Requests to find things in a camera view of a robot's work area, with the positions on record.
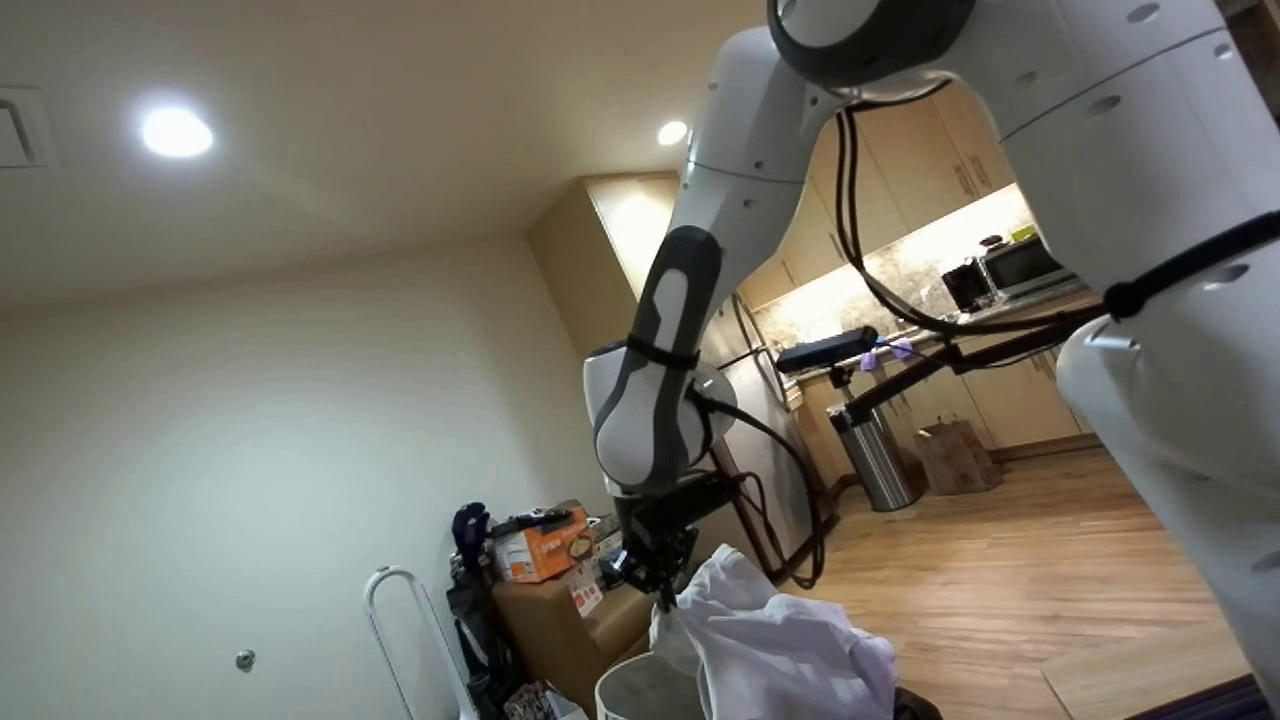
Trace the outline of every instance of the ceiling light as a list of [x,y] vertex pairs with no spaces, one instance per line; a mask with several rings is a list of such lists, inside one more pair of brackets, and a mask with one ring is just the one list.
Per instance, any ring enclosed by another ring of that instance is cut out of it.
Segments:
[[677,150],[688,139],[688,123],[685,121],[665,121],[665,128],[656,128],[656,145],[658,150]]
[[213,150],[213,128],[184,103],[143,111],[140,139],[150,157],[197,160]]

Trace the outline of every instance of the cardboard box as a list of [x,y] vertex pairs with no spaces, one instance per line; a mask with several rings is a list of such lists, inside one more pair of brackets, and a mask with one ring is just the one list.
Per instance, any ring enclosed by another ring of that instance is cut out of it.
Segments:
[[989,494],[998,486],[998,469],[962,422],[922,430],[916,436],[916,452],[927,475],[927,494],[937,498]]
[[578,543],[586,543],[586,514],[551,527],[522,527],[493,540],[493,559],[513,584],[539,584],[563,578],[576,563]]

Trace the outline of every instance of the black cable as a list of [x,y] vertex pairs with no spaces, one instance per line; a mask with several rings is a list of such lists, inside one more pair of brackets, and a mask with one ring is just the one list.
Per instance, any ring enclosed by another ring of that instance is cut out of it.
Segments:
[[745,408],[718,405],[718,401],[698,395],[698,393],[688,393],[688,395],[698,405],[705,415],[718,411],[718,415],[745,422],[748,430],[763,432],[767,439],[777,439],[792,457],[792,463],[801,469],[801,480],[804,480],[809,535],[813,535],[809,578],[792,578],[792,582],[801,590],[817,590],[817,582],[822,578],[822,563],[827,563],[822,514],[818,514],[822,488],[817,480],[817,469],[801,457],[801,450],[792,439],[782,439],[777,430],[761,426]]
[[771,353],[767,353],[767,344],[763,344],[763,333],[761,333],[757,316],[748,312],[748,306],[745,306],[737,291],[731,291],[729,306],[731,306],[737,333],[745,337],[748,347],[757,347],[757,353],[745,353],[745,357],[751,357],[757,372],[763,377],[771,405],[777,405],[777,408],[789,408],[782,372],[777,372],[777,364],[763,361],[763,357],[771,357]]
[[745,474],[739,480],[745,480],[745,486],[748,486],[748,480],[757,486],[757,498],[748,498],[745,486],[739,486],[739,500],[761,515],[771,559],[782,563],[789,553],[782,553],[782,543],[779,543],[779,535],[777,535],[777,525],[771,525],[771,515],[767,515],[763,480],[761,480],[757,474]]
[[854,150],[854,111],[861,107],[844,107],[837,111],[837,128],[839,128],[839,157],[837,157],[837,242],[844,260],[863,278],[868,291],[899,322],[940,333],[940,337],[994,337],[994,333],[1027,333],[1027,329],[1049,329],[1061,323],[1063,316],[1100,316],[1104,307],[1079,307],[1079,312],[1051,312],[1051,316],[1027,316],[1027,322],[977,322],[977,323],[950,323],[940,316],[927,316],[921,307],[912,307],[905,298],[895,298],[881,278],[868,271],[863,264],[863,248],[861,248],[861,218],[854,218],[854,165],[861,165],[861,150]]

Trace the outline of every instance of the white wall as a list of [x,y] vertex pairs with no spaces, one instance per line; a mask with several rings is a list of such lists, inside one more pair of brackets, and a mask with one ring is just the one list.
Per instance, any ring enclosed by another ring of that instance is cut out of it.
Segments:
[[602,509],[520,242],[0,322],[0,716],[396,720],[368,573],[559,498]]

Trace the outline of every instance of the white towel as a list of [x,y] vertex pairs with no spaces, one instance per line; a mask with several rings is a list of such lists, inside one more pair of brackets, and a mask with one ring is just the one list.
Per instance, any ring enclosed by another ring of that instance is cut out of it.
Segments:
[[890,716],[890,645],[854,630],[839,603],[777,594],[729,543],[656,618],[653,653],[697,678],[706,720]]

